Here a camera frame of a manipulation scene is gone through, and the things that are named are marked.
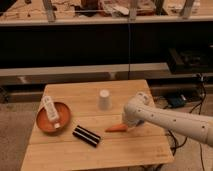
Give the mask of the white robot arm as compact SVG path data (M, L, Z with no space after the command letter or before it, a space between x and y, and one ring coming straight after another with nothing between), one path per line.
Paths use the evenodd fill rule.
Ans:
M138 92L124 105L122 121L128 127L149 122L213 147L213 117L159 109L149 102L146 93Z

